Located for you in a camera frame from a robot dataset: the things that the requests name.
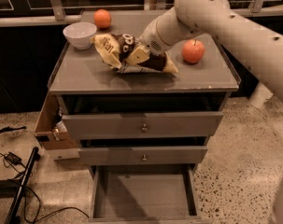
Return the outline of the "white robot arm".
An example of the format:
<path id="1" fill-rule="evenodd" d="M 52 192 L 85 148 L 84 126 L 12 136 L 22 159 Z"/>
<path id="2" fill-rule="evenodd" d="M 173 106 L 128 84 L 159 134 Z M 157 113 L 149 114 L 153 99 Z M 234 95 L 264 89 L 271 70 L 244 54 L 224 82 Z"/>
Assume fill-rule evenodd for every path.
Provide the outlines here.
<path id="1" fill-rule="evenodd" d="M 214 36 L 283 103 L 283 35 L 233 12 L 228 0 L 174 0 L 146 27 L 127 63 L 141 64 L 200 33 Z"/>

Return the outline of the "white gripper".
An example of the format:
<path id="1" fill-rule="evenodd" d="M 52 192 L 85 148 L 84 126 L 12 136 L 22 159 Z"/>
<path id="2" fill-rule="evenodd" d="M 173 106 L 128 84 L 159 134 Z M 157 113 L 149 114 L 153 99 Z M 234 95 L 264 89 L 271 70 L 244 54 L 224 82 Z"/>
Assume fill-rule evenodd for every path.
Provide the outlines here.
<path id="1" fill-rule="evenodd" d="M 140 36 L 140 42 L 126 57 L 125 62 L 129 65 L 138 65 L 149 59 L 149 54 L 161 55 L 171 47 L 167 45 L 158 33 L 158 20 L 153 20 Z"/>

